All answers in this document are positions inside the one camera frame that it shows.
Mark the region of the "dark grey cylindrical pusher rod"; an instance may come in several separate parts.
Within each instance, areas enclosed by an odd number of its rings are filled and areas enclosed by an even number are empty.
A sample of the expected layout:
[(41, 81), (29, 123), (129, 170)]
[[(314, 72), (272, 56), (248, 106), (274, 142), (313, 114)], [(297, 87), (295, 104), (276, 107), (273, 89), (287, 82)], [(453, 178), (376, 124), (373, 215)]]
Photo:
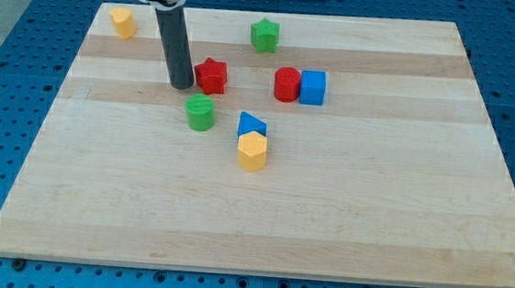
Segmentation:
[(178, 90), (195, 83), (184, 12), (182, 6), (155, 11), (170, 84)]

